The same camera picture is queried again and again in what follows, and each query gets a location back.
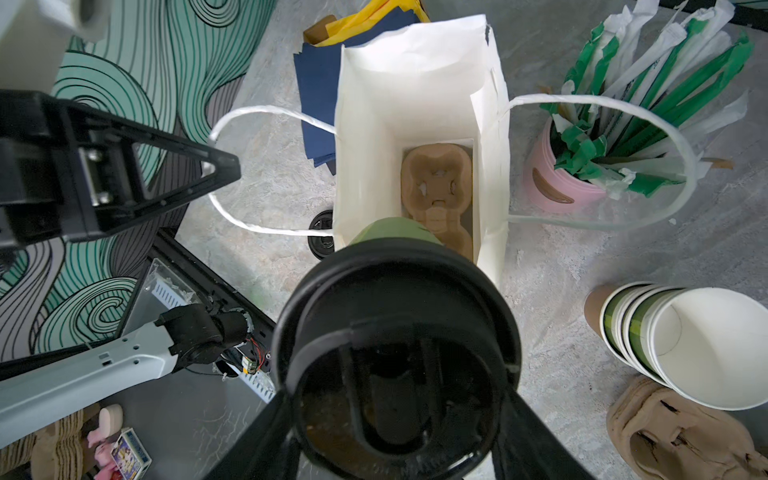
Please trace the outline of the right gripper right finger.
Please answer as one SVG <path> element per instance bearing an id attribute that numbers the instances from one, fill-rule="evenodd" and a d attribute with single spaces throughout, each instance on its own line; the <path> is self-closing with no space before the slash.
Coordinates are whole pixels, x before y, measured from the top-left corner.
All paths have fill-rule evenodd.
<path id="1" fill-rule="evenodd" d="M 593 479 L 515 389 L 503 397 L 492 460 L 497 479 Z"/>

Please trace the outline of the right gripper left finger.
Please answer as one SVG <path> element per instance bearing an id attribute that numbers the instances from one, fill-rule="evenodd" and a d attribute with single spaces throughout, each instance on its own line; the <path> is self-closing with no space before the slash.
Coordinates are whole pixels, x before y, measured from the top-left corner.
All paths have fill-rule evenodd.
<path id="1" fill-rule="evenodd" d="M 280 390 L 206 479 L 296 479 L 300 445 L 292 436 L 290 398 Z"/>

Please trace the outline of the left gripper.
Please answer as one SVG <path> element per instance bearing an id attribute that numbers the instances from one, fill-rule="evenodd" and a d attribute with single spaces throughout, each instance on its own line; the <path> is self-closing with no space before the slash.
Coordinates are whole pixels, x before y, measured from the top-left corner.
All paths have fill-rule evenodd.
<path id="1" fill-rule="evenodd" d="M 2 251 L 109 237 L 240 176 L 235 155 L 183 136 L 40 92 L 1 92 Z"/>

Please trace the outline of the green paper coffee cup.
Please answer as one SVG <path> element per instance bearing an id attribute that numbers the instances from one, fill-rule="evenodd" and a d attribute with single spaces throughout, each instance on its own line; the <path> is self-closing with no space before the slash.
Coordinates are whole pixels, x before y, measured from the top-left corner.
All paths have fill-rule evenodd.
<path id="1" fill-rule="evenodd" d="M 389 217 L 376 220 L 366 226 L 349 243 L 349 246 L 386 238 L 421 240 L 442 245 L 442 242 L 419 222 L 405 217 Z"/>

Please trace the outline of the brown pulp cup carrier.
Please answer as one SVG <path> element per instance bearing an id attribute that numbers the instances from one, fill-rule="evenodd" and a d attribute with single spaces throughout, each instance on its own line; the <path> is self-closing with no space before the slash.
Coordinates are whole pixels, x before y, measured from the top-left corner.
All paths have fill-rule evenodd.
<path id="1" fill-rule="evenodd" d="M 419 146 L 402 162 L 401 200 L 410 218 L 469 260 L 473 239 L 462 218 L 472 203 L 472 187 L 472 159 L 460 145 Z"/>

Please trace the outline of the white paper takeout bag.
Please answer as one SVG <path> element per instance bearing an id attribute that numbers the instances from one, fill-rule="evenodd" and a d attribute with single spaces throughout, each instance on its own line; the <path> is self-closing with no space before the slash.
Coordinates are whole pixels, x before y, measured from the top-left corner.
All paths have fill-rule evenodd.
<path id="1" fill-rule="evenodd" d="M 593 217 L 549 216 L 553 225 L 591 230 L 647 226 L 675 214 L 697 184 L 697 156 L 681 132 L 650 111 L 591 95 L 530 94 L 510 97 L 492 28 L 482 15 L 419 23 L 341 50 L 334 124 L 305 122 L 335 137 L 336 199 L 326 235 L 337 249 L 372 222 L 410 218 L 401 200 L 401 166 L 412 149 L 435 143 L 469 148 L 473 258 L 499 282 L 511 223 L 525 216 L 510 209 L 513 161 L 510 113 L 523 105 L 599 105 L 660 127 L 674 142 L 684 183 L 670 199 L 631 214 L 606 207 Z"/>

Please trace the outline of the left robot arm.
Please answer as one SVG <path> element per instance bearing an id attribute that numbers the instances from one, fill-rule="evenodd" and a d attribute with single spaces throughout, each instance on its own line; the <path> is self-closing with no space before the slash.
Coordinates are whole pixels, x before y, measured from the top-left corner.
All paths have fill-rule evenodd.
<path id="1" fill-rule="evenodd" d="M 136 149 L 203 164 L 206 175 L 150 196 Z M 83 104 L 34 91 L 1 94 L 1 260 L 42 240 L 119 233 L 226 186 L 236 156 Z M 132 386 L 217 360 L 248 335 L 237 311 L 180 306 L 138 330 L 6 379 L 1 442 L 9 445 Z"/>

